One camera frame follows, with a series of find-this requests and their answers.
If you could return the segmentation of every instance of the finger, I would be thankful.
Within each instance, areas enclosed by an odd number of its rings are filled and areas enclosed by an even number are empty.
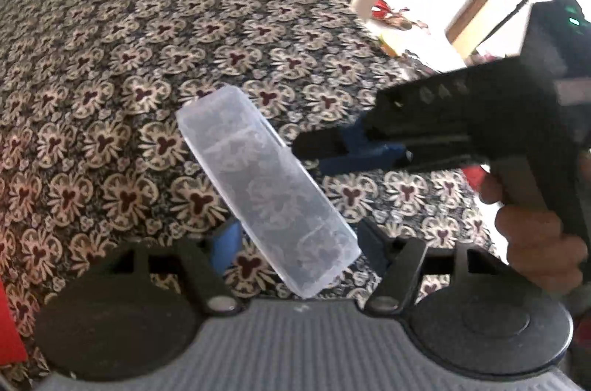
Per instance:
[[[586,257],[587,246],[578,236],[564,236],[537,247],[507,248],[507,261],[524,276],[566,272],[574,269]]]
[[[581,153],[578,159],[578,167],[583,178],[591,183],[591,154],[588,151]]]
[[[537,246],[555,240],[562,232],[562,222],[550,211],[531,211],[519,206],[503,206],[496,214],[496,229],[510,243]]]
[[[574,268],[558,275],[532,275],[528,279],[548,293],[566,294],[583,282],[583,273]]]
[[[493,204],[503,199],[503,186],[494,176],[485,176],[481,184],[480,198],[484,204]]]

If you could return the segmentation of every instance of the patterned tablecloth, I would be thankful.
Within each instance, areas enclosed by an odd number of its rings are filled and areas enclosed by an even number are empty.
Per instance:
[[[229,216],[178,131],[184,103],[239,86],[289,143],[424,70],[384,55],[345,0],[0,0],[0,275],[31,357],[5,375],[25,388],[49,372],[35,315],[95,259]],[[458,171],[310,173],[353,226],[370,216],[432,246],[491,246]],[[225,281],[245,298],[292,297],[246,237]],[[375,285],[361,257],[321,297],[362,303]]]

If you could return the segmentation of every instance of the translucent plastic box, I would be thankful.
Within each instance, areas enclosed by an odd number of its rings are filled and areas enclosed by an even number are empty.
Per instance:
[[[350,226],[239,88],[190,103],[177,119],[205,173],[290,290],[310,298],[359,256]]]

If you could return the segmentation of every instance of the gray base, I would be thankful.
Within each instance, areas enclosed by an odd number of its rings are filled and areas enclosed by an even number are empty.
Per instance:
[[[576,391],[557,369],[505,383],[434,364],[397,321],[353,301],[254,299],[232,318],[208,320],[184,355],[152,374],[88,383],[52,374],[41,391]]]

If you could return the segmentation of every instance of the black round disc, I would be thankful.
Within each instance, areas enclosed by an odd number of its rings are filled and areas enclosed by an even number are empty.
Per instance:
[[[153,371],[180,355],[197,331],[188,301],[134,275],[74,283],[37,319],[35,338],[54,366],[112,381]]]
[[[564,306],[524,280],[482,276],[425,297],[410,325],[444,366],[470,374],[529,374],[565,352],[573,323]]]

